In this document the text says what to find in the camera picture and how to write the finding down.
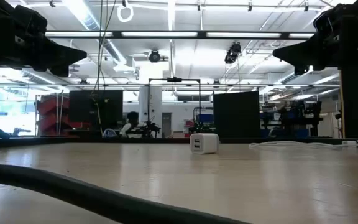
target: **ceiling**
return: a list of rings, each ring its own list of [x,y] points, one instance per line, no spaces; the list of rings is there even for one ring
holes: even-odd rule
[[[53,0],[56,7],[50,7],[45,0],[8,0],[13,6],[21,4],[39,12],[48,20],[48,30],[86,30],[75,16],[76,12],[67,6],[67,2],[89,6],[94,18],[100,22],[101,1],[97,0]],[[174,2],[175,16],[173,24],[169,23],[167,2]],[[270,32],[314,32],[313,19],[322,10],[330,8],[327,4],[336,5],[340,2],[352,3],[354,1],[340,0],[252,0],[252,10],[249,12],[249,2],[243,0],[138,0],[128,1],[133,7],[133,18],[129,22],[121,22],[117,17],[117,1],[114,7],[111,21],[107,30],[224,30],[224,31],[270,31]],[[101,26],[105,27],[106,19],[113,7],[102,7]],[[122,10],[122,16],[129,15],[129,10]],[[71,72],[69,78],[60,78],[57,83],[78,83],[81,79],[87,79],[91,84],[96,83],[98,74],[98,41],[94,39],[54,39],[58,44],[72,46],[88,53],[88,58],[76,63],[77,72]],[[275,83],[293,71],[293,67],[286,62],[272,56],[272,51],[278,47],[297,44],[295,40],[240,40],[242,55],[238,63],[228,67],[224,63],[227,49],[237,40],[174,40],[171,48],[167,39],[114,39],[112,43],[123,56],[132,56],[136,67],[141,71],[147,65],[147,55],[151,50],[159,50],[166,56],[165,62],[159,62],[160,69],[165,77],[170,77],[170,58],[173,50],[173,64],[176,77],[201,78],[203,83],[212,83],[218,79],[223,83]],[[106,51],[101,63],[105,82],[107,83],[139,83],[134,72],[116,72],[113,68],[117,65],[114,58]],[[322,72],[311,72],[303,79],[289,84],[313,84],[318,80],[337,73],[336,69],[326,69]],[[44,78],[52,77],[43,74]],[[338,84],[339,78],[335,77],[325,83]],[[306,91],[305,88],[297,90],[296,94]],[[267,91],[268,95],[281,94],[282,89]]]

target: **white cable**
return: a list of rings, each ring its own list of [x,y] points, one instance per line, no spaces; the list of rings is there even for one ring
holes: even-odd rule
[[[356,141],[343,141],[342,144],[339,145],[332,145],[332,144],[325,144],[319,142],[313,143],[302,143],[296,141],[272,141],[272,142],[263,142],[263,143],[252,143],[249,144],[250,148],[253,147],[264,147],[264,146],[296,146],[296,147],[306,147],[306,148],[338,148],[338,147],[358,147],[358,140]]]
[[[126,1],[126,5],[127,5],[126,7],[124,7],[123,5],[118,6],[117,17],[121,22],[129,22],[134,17],[134,8],[128,4],[128,1]],[[122,15],[121,15],[121,11],[123,9],[129,9],[129,12],[130,12],[128,18],[126,18],[126,19],[122,18]]]

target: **fluorescent light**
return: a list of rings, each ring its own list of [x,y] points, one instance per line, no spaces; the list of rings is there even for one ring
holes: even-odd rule
[[[314,33],[298,33],[298,34],[290,34],[290,38],[310,38],[314,35]]]
[[[27,72],[27,73],[30,74],[30,75],[33,75],[33,76],[35,76],[35,77],[37,77],[37,78],[39,78],[39,79],[41,79],[41,80],[43,80],[43,81],[49,83],[49,84],[55,84],[54,82],[50,81],[49,79],[44,78],[44,77],[42,77],[42,76],[40,76],[40,75],[37,75],[37,74],[35,74],[35,73],[33,73],[33,72],[30,72],[30,71],[27,71],[27,70],[24,70],[24,71]]]
[[[315,85],[322,84],[322,83],[324,83],[324,82],[331,81],[331,80],[333,80],[334,78],[337,78],[337,77],[339,77],[339,73],[336,73],[336,74],[334,74],[334,75],[330,75],[330,76],[328,76],[328,77],[325,77],[325,78],[322,78],[322,79],[320,79],[320,80],[317,80],[317,81],[315,81],[313,84],[315,84]]]
[[[168,29],[175,28],[175,0],[168,0]]]
[[[62,2],[81,22],[86,21],[90,16],[89,9],[83,0],[63,0]]]
[[[309,85],[306,85],[306,84],[296,84],[296,85],[294,85],[294,84],[287,84],[287,85],[285,85],[285,84],[283,84],[283,85],[281,85],[281,86],[284,86],[284,87],[308,87]]]
[[[112,68],[112,69],[114,69],[114,71],[116,71],[116,72],[134,72],[135,71],[134,68],[124,65],[124,64],[121,64],[121,63],[114,66],[114,68]]]
[[[324,94],[327,94],[327,93],[330,93],[330,92],[334,92],[334,91],[336,91],[336,90],[338,90],[338,88],[335,88],[335,89],[333,89],[333,90],[324,91],[324,92],[322,92],[322,93],[319,93],[319,95],[324,95]]]
[[[294,100],[303,100],[303,99],[306,99],[306,98],[309,98],[309,97],[312,97],[312,96],[313,96],[312,94],[305,94],[305,95],[296,96],[293,99]]]
[[[122,32],[123,37],[196,37],[197,32]]]
[[[260,33],[260,32],[208,32],[207,37],[251,37],[251,38],[279,38],[281,33]]]
[[[81,32],[46,32],[47,37],[101,37],[104,32],[81,31]],[[106,32],[106,37],[112,37],[112,32]]]

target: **black cable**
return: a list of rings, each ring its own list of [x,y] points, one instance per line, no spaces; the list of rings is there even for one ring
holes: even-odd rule
[[[241,91],[241,79],[240,79],[240,60],[237,59],[237,71],[239,72],[239,89]]]
[[[27,113],[27,103],[29,102],[29,91],[30,91],[30,77],[29,77],[29,82],[27,84],[27,94],[25,96],[25,108],[24,108],[24,114]]]
[[[107,29],[108,29],[108,14],[109,14],[109,0],[106,0],[106,20],[104,22],[104,25],[106,26],[104,28],[104,33],[103,33],[103,36],[102,36],[102,39],[100,40],[100,43],[101,45],[99,46],[99,49],[101,49],[101,53],[99,54],[99,57],[98,57],[98,71],[102,74],[102,79],[103,79],[103,91],[102,91],[102,98],[104,98],[104,92],[106,91],[106,79],[104,78],[104,73],[102,71],[102,58],[103,58],[103,50],[104,50],[104,47],[102,47],[103,42],[104,42],[104,39],[106,37],[106,32],[107,32]]]
[[[120,223],[246,224],[217,215],[150,202],[28,167],[0,165],[0,184],[49,195]]]
[[[112,9],[111,9],[111,12],[110,12],[110,16],[109,16],[109,19],[107,20],[107,16],[106,16],[106,22],[105,22],[105,28],[104,28],[104,34],[102,36],[102,39],[101,39],[101,43],[103,44],[104,40],[106,39],[106,34],[107,34],[107,30],[108,30],[108,27],[110,25],[110,21],[111,21],[111,18],[112,18],[112,14],[114,13],[114,9],[116,7],[116,3],[117,3],[117,0],[114,0],[114,4],[112,5]],[[108,7],[109,5],[109,0],[106,1],[106,15],[108,15]],[[102,74],[102,77],[103,77],[103,96],[104,96],[104,91],[106,90],[106,81],[104,79],[104,74],[103,74],[103,71],[101,70],[101,66],[102,66],[102,57],[103,57],[103,49],[101,49],[101,54],[99,54],[99,57],[98,57],[98,70],[100,71],[100,73]]]
[[[98,88],[98,99],[99,99],[99,77],[100,77],[100,50],[101,50],[101,45],[102,45],[102,16],[103,16],[103,0],[101,0],[101,5],[100,5],[100,20],[99,20],[99,49],[98,49],[98,76],[96,78],[96,83],[94,84],[93,90],[91,92],[91,97],[93,92],[95,91],[96,87]]]

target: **white pillar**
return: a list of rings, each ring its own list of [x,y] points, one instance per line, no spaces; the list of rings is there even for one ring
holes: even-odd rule
[[[162,78],[161,66],[155,66],[154,64],[145,65],[140,69],[140,79],[142,83],[148,83],[149,78]],[[141,87],[139,90],[139,121],[147,121],[147,105],[150,102],[150,120],[160,128],[162,127],[162,87],[153,86],[153,81],[150,86],[150,99],[148,100],[148,88],[146,86]]]

